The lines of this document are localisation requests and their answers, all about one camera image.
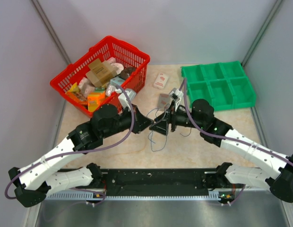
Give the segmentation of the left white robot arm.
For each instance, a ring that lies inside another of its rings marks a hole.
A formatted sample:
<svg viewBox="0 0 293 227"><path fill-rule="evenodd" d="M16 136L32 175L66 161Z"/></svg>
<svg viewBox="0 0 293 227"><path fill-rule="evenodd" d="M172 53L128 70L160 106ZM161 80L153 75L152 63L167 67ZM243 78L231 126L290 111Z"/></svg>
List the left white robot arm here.
<svg viewBox="0 0 293 227"><path fill-rule="evenodd" d="M37 205L50 195L71 188L98 188L103 174L96 164L75 170L63 171L69 162L88 151L103 151L103 140L127 130L139 134L154 121L144 116L136 105L117 107L103 105L93 113L90 121L78 125L60 144L32 164L9 170L15 185L15 197L26 208Z"/></svg>

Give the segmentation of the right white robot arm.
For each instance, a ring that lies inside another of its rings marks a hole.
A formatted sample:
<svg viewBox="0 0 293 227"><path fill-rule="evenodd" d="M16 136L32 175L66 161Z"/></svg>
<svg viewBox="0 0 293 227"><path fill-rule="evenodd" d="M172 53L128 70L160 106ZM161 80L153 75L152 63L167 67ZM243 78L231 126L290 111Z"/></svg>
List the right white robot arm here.
<svg viewBox="0 0 293 227"><path fill-rule="evenodd" d="M248 139L216 118L213 107L204 99L195 100L191 108L186 105L176 108L172 102L163 114L155 118L150 130L167 135L177 126L195 128L206 142L255 164L255 167L221 164L215 178L219 186L227 187L232 183L258 187L270 191L282 201L293 203L293 154L281 154Z"/></svg>

